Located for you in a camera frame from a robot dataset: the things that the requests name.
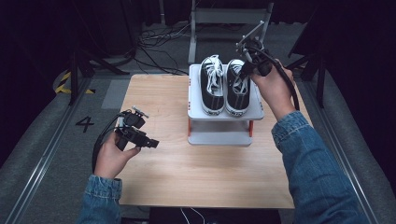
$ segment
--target human hand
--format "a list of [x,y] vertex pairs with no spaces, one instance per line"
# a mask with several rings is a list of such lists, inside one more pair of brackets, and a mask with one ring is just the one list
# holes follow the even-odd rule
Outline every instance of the human hand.
[[102,144],[95,166],[94,175],[114,179],[125,167],[126,162],[140,152],[140,147],[121,151],[116,146],[119,141],[116,133],[111,133]]
[[[292,72],[282,66],[290,81],[295,85]],[[259,87],[260,94],[265,102],[270,106],[276,120],[282,119],[284,116],[295,111],[294,105],[291,103],[291,93],[285,80],[277,72],[272,65],[271,72],[266,76],[252,74],[250,78]]]

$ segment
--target white platform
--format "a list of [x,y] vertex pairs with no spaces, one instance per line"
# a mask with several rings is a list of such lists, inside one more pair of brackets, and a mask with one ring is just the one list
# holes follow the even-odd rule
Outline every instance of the white platform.
[[[225,109],[218,116],[209,116],[202,109],[199,69],[200,64],[190,65],[188,114],[191,121],[191,132],[189,143],[192,145],[248,147],[251,144],[249,122],[264,118],[259,89],[251,81],[249,106],[243,116],[231,116]],[[226,81],[224,78],[224,87],[227,86]],[[227,88],[224,88],[223,91],[226,96]]]

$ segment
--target denim jacket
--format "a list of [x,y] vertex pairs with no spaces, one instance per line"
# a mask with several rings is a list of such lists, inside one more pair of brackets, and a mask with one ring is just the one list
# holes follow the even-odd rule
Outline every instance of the denim jacket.
[[[299,111],[272,130],[283,155],[294,223],[368,223],[335,157]],[[121,181],[91,175],[77,223],[120,223]]]

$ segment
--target wooden table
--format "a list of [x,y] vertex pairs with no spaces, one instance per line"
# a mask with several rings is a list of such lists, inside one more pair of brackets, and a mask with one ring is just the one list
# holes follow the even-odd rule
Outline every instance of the wooden table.
[[[142,148],[118,178],[121,204],[228,208],[293,208],[281,153],[265,117],[254,122],[249,147],[192,146],[188,142],[189,77],[134,75],[121,110],[133,105],[149,114],[141,128],[160,141]],[[300,99],[300,108],[308,114]]]

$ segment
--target black sneaker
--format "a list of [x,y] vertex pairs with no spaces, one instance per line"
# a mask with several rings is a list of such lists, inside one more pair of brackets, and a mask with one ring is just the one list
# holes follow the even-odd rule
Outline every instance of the black sneaker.
[[244,115],[248,110],[250,99],[250,77],[240,78],[244,62],[231,60],[227,65],[227,112],[236,117]]
[[224,108],[223,70],[219,55],[212,55],[201,63],[202,108],[207,115],[218,115]]

